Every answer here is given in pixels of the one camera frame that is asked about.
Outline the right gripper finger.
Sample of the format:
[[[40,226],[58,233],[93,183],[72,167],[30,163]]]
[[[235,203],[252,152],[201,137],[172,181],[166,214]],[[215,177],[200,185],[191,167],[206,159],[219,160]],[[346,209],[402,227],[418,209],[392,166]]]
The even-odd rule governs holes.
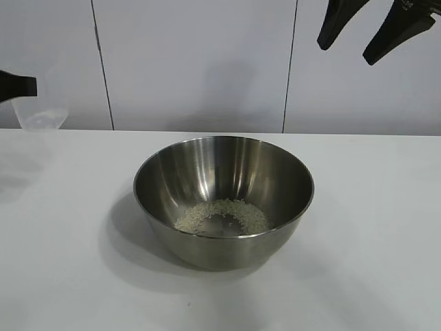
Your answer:
[[[369,65],[374,65],[400,44],[426,32],[435,24],[435,1],[395,0],[373,39],[363,52]]]
[[[317,38],[321,50],[328,50],[352,17],[369,0],[328,0],[325,18]]]

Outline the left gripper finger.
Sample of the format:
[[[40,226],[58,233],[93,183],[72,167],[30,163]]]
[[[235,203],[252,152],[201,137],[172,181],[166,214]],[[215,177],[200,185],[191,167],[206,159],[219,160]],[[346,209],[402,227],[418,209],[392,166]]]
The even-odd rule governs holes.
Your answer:
[[[0,102],[19,97],[36,97],[37,79],[0,71]]]

